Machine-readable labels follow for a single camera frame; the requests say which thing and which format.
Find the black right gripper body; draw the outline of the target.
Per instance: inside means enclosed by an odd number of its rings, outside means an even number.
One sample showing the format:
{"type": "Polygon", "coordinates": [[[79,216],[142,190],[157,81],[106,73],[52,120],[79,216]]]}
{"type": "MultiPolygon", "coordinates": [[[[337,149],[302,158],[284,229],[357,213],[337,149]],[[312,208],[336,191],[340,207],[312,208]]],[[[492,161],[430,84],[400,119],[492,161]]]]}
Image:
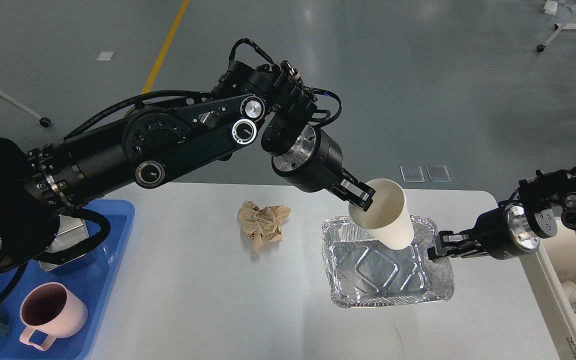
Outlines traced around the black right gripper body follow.
{"type": "Polygon", "coordinates": [[[541,237],[530,228],[523,206],[510,203],[478,216],[471,239],[497,260],[531,255],[541,245],[541,237]]]}

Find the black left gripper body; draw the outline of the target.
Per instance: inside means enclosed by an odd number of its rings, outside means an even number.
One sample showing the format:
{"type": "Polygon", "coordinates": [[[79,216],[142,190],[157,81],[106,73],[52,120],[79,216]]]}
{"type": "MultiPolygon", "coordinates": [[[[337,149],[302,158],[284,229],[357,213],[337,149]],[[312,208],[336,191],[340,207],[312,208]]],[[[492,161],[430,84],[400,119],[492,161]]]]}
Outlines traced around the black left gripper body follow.
{"type": "Polygon", "coordinates": [[[271,158],[272,170],[306,193],[341,187],[349,180],[341,147],[324,130],[306,125],[286,153],[271,158]]]}

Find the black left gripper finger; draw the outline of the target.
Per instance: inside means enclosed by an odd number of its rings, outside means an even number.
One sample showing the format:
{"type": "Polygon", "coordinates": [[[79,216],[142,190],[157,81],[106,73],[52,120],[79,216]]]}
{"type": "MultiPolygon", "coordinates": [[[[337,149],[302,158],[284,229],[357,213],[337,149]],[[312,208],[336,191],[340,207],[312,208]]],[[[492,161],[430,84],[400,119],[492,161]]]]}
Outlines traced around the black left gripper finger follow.
{"type": "Polygon", "coordinates": [[[366,183],[359,181],[348,170],[342,170],[340,186],[351,202],[371,201],[375,190],[366,183]]]}
{"type": "Polygon", "coordinates": [[[340,200],[348,202],[362,211],[367,211],[373,203],[373,188],[366,183],[341,182],[327,187],[327,191],[340,200]]]}

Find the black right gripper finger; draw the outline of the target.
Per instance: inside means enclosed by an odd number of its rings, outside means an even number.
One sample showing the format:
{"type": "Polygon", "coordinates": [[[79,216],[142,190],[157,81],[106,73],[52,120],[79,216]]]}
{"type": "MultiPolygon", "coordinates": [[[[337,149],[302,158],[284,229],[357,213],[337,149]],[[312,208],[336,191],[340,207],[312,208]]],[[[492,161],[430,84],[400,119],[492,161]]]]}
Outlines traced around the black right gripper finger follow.
{"type": "Polygon", "coordinates": [[[439,246],[472,246],[475,243],[476,240],[465,231],[454,233],[450,230],[442,230],[438,233],[439,246]]]}
{"type": "Polygon", "coordinates": [[[475,244],[460,244],[459,246],[432,246],[426,250],[430,260],[441,258],[478,258],[489,256],[489,253],[475,244]]]}

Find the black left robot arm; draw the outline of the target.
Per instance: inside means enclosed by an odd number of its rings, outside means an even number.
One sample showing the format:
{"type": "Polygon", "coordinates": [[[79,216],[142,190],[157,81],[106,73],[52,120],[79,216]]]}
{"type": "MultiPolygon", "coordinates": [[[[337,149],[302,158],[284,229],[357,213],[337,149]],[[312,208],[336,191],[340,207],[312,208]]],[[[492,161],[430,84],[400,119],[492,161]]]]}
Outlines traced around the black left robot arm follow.
{"type": "Polygon", "coordinates": [[[62,265],[93,251],[110,222],[85,209],[135,183],[155,189],[260,140],[276,175],[306,193],[326,190],[363,213],[376,191],[343,165],[323,128],[341,114],[318,109],[333,91],[304,84],[248,38],[230,50],[227,71],[210,92],[165,89],[132,96],[98,112],[59,143],[23,152],[0,137],[0,292],[11,294],[30,260],[62,265]]]}

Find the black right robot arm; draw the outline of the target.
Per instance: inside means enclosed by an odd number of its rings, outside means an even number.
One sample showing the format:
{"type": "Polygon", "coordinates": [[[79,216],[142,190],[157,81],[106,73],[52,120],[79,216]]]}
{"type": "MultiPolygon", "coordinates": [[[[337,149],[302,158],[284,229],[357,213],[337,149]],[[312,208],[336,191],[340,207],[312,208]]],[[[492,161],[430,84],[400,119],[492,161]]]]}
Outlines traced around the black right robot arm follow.
{"type": "Polygon", "coordinates": [[[532,255],[542,240],[557,235],[558,223],[576,234],[576,165],[548,173],[537,170],[534,177],[519,180],[512,195],[480,214],[473,228],[439,232],[427,255],[432,261],[532,255]]]}

